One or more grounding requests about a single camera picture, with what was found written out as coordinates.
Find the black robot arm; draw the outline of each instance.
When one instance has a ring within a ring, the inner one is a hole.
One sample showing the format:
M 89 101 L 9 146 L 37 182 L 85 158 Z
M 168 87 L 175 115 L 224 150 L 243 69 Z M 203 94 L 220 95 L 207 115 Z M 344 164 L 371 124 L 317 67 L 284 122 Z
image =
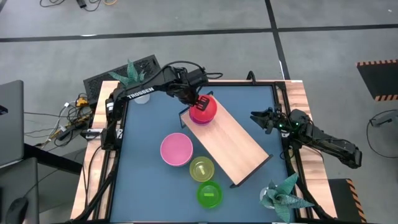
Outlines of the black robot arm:
M 188 72 L 186 68 L 171 67 L 173 63 L 189 63 L 197 66 L 194 71 Z M 193 62 L 178 61 L 168 63 L 154 76 L 127 87 L 116 88 L 105 101 L 107 127 L 101 132 L 101 145 L 105 150 L 119 149 L 118 141 L 122 134 L 116 132 L 117 122 L 122 118 L 124 105 L 127 101 L 152 93 L 154 91 L 166 92 L 171 97 L 177 97 L 181 103 L 189 106 L 200 104 L 198 92 L 202 86 L 208 84 L 205 69 Z
M 300 149 L 306 145 L 337 157 L 350 168 L 361 167 L 362 152 L 353 143 L 325 134 L 303 111 L 293 110 L 287 116 L 282 113 L 281 106 L 278 105 L 275 111 L 268 108 L 251 114 L 250 118 L 262 129 L 266 129 L 266 134 L 270 134 L 272 129 L 276 128 L 289 139 L 292 147 Z

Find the black cable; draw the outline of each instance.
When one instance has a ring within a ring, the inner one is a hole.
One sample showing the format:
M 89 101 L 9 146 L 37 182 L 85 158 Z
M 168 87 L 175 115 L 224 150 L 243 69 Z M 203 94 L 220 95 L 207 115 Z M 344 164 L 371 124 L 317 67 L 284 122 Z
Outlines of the black cable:
M 75 155 L 75 158 L 73 159 L 73 161 L 76 160 L 77 155 L 79 155 L 80 153 L 81 153 L 81 152 L 79 152 L 78 154 Z M 42 180 L 46 179 L 49 175 L 55 173 L 55 172 L 58 171 L 58 170 L 59 170 L 59 169 L 56 169 L 56 170 L 54 170 L 53 172 L 51 172 L 51 173 L 45 175 L 44 177 L 42 177 L 39 181 L 36 182 L 36 184 L 34 184 L 34 185 L 24 194 L 24 197 L 25 197 L 27 194 L 29 194 L 29 192 L 30 192 L 34 187 L 38 186 L 38 184 L 39 184 Z
M 36 131 L 30 131 L 24 134 L 32 134 L 32 133 L 36 133 L 36 132 L 41 132 L 41 131 L 50 131 L 50 130 L 54 130 L 55 128 L 47 128 L 47 129 L 40 129 L 40 130 L 36 130 Z
M 88 195 L 88 189 L 90 188 L 90 172 L 91 172 L 91 165 L 92 165 L 92 163 L 93 163 L 93 161 L 94 161 L 95 154 L 97 154 L 97 152 L 98 152 L 100 149 L 101 149 L 101 146 L 98 146 L 98 148 L 95 150 L 93 156 L 91 157 L 90 163 L 89 163 L 89 165 L 88 165 L 86 204 L 88 204 L 88 196 L 87 196 L 87 195 Z
M 40 6 L 42 6 L 42 7 L 58 6 L 58 5 L 61 5 L 64 1 L 65 1 L 65 0 L 55 0 L 55 1 L 51 1 L 51 0 L 50 0 L 50 2 L 52 3 L 52 5 L 44 6 L 44 5 L 43 5 L 43 0 L 40 0 Z
M 75 137 L 73 137 L 73 130 L 71 130 L 71 131 L 70 131 L 70 134 L 69 134 L 69 139 L 68 139 L 66 142 L 63 142 L 63 143 L 61 143 L 61 144 L 58 145 L 58 144 L 57 144 L 58 139 L 55 139 L 55 140 L 54 140 L 54 144 L 55 144 L 55 146 L 63 147 L 63 146 L 66 146 L 67 144 L 69 144 L 74 138 L 75 138 Z
M 174 61 L 174 62 L 170 62 L 165 64 L 159 71 L 157 71 L 157 73 L 155 73 L 154 76 L 148 78 L 145 82 L 141 83 L 142 85 L 145 85 L 146 83 L 149 83 L 151 80 L 153 80 L 156 76 L 158 76 L 161 72 L 163 72 L 163 70 L 165 70 L 167 67 L 169 67 L 170 65 L 176 64 L 176 63 L 187 63 L 190 65 L 194 65 L 196 67 L 198 67 L 200 70 L 204 71 L 205 69 L 203 67 L 201 67 L 199 64 L 195 63 L 195 62 L 190 62 L 190 61 L 184 61 L 184 60 L 179 60 L 179 61 Z
M 58 171 L 58 169 L 56 169 L 56 170 L 54 170 L 53 172 L 51 172 L 51 173 L 45 175 L 43 178 L 41 178 L 39 181 L 37 181 L 36 184 L 33 185 L 33 186 L 24 194 L 24 197 L 25 197 L 34 187 L 36 187 L 42 180 L 44 180 L 44 179 L 45 179 L 46 177 L 48 177 L 49 175 L 55 173 L 56 171 Z
M 88 2 L 90 2 L 91 4 L 95 4 L 98 2 L 97 6 L 94 9 L 86 9 L 86 7 L 84 7 L 84 10 L 86 10 L 87 12 L 94 12 L 95 10 L 97 10 L 97 8 L 100 6 L 101 4 L 101 0 L 96 0 L 96 1 L 91 1 L 88 0 Z
M 48 114 L 48 113 L 34 113 L 34 112 L 24 112 L 25 114 L 32 114 L 32 115 L 42 115 L 42 116 L 54 116 L 56 118 L 67 118 L 67 116 L 59 116 L 55 114 Z
M 287 116 L 287 114 L 282 113 L 282 116 L 285 116 L 285 119 L 287 120 L 287 122 L 289 123 L 289 126 L 293 128 L 292 123 L 290 122 L 289 117 Z
M 282 154 L 285 153 L 287 151 L 287 153 L 289 154 L 289 148 L 282 150 L 282 152 L 279 154 L 279 158 L 281 158 L 282 160 L 285 160 L 284 157 L 282 157 Z M 294 157 L 294 155 L 290 155 L 289 154 L 289 158 L 292 159 Z
M 305 146 L 304 142 L 302 142 L 302 141 L 300 141 L 300 140 L 298 140 L 298 139 L 294 139 L 294 140 L 295 140 L 295 141 L 298 141 L 301 145 Z M 314 150 L 316 153 L 318 153 L 319 156 L 322 157 L 322 160 L 323 160 L 323 161 L 325 160 L 325 159 L 323 158 L 322 153 L 321 153 L 318 149 L 314 149 L 314 148 L 311 147 L 311 146 L 308 146 L 308 148 L 309 148 L 309 149 L 312 149 L 312 150 Z
M 368 145 L 369 145 L 369 147 L 370 147 L 370 148 L 372 149 L 372 151 L 375 152 L 377 155 L 379 155 L 379 156 L 381 156 L 381 157 L 384 157 L 384 158 L 387 158 L 387 159 L 397 159 L 398 156 L 385 156 L 385 155 L 383 155 L 383 154 L 377 152 L 376 150 L 374 150 L 373 147 L 372 147 L 372 145 L 371 145 L 371 142 L 370 142 L 370 140 L 369 140 L 369 125 L 371 124 L 371 121 L 372 121 L 375 117 L 377 117 L 377 116 L 379 116 L 379 115 L 382 115 L 382 114 L 384 114 L 384 113 L 391 112 L 391 111 L 397 111 L 397 110 L 386 110 L 386 111 L 380 112 L 380 113 L 374 115 L 374 116 L 369 120 L 368 125 L 366 125 L 366 139 L 368 140 Z
M 86 182 L 86 172 L 85 172 L 85 162 L 83 161 L 83 167 L 81 168 L 83 171 L 83 180 L 84 180 L 84 184 L 85 184 L 85 193 L 86 193 L 86 197 L 85 197 L 85 208 L 88 205 L 88 186 L 87 186 L 87 182 Z
M 77 108 L 75 106 L 72 106 L 68 110 L 68 115 L 67 115 L 67 120 L 71 124 L 75 124 L 79 119 L 82 119 L 84 116 L 89 115 L 89 118 L 91 118 L 92 110 L 90 109 L 89 112 L 82 113 L 83 108 Z
M 31 136 L 31 135 L 29 135 L 29 134 L 24 134 L 25 136 L 28 136 L 28 137 L 30 137 L 30 138 L 44 138 L 44 137 L 48 137 L 48 134 L 46 134 L 45 136 Z
M 221 78 L 224 74 L 222 74 L 221 72 L 210 72 L 210 73 L 206 73 L 206 76 L 208 75 L 218 75 L 217 77 L 207 77 L 208 79 L 219 79 Z
M 82 213 L 79 216 L 77 216 L 75 219 L 67 221 L 67 223 L 74 223 L 75 221 L 78 221 L 77 223 L 82 223 L 80 221 L 87 220 L 90 217 L 90 214 L 92 213 L 94 208 L 97 206 L 98 202 L 101 201 L 105 190 L 108 188 L 108 186 L 114 180 L 115 169 L 116 169 L 117 165 L 118 165 L 118 163 L 117 163 L 117 161 L 115 161 L 107 178 L 105 179 L 103 184 L 99 187 L 97 193 L 94 195 L 94 197 L 92 198 L 92 200 L 90 201 L 88 206 L 84 209 L 84 211 L 82 211 Z
M 79 135 L 77 134 L 77 135 L 75 135 L 74 137 L 72 137 L 72 139 L 68 140 L 68 141 L 67 141 L 67 144 L 69 144 L 69 143 L 70 143 L 72 140 L 74 140 L 77 136 L 79 136 Z M 66 146 L 67 144 L 65 144 L 65 145 L 61 144 L 61 145 L 59 145 L 59 146 L 55 146 L 55 147 L 53 147 L 52 149 L 47 150 L 46 152 L 50 152 L 50 151 L 52 151 L 52 150 L 54 150 L 54 149 L 57 149 L 57 148 L 59 148 L 59 147 Z

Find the artificial plant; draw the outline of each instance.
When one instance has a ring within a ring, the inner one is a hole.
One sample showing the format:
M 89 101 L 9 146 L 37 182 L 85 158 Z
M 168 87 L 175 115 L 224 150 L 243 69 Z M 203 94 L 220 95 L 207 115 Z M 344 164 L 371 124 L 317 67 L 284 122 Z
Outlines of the artificial plant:
M 276 186 L 270 181 L 266 194 L 262 197 L 260 203 L 267 208 L 274 208 L 276 214 L 284 222 L 290 221 L 291 208 L 305 208 L 314 206 L 314 204 L 290 194 L 299 176 L 297 173 L 291 175 Z
M 133 83 L 140 83 L 144 81 L 145 73 L 141 72 L 138 74 L 134 64 L 127 60 L 127 77 L 117 74 L 116 72 L 109 72 L 114 79 L 119 80 L 124 87 L 131 85 Z

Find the pink bowl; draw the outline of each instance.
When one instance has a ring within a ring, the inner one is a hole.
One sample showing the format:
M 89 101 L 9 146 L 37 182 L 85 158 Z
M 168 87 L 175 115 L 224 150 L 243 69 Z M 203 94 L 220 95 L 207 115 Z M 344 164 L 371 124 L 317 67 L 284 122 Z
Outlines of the pink bowl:
M 191 160 L 193 146 L 191 139 L 182 133 L 169 134 L 162 141 L 160 155 L 171 166 L 182 166 Z

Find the laptop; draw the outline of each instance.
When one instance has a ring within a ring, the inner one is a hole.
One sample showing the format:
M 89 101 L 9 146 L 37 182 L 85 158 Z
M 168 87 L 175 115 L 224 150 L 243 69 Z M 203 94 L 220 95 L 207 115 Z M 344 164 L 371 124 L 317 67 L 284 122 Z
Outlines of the laptop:
M 24 157 L 24 82 L 0 85 L 0 167 Z

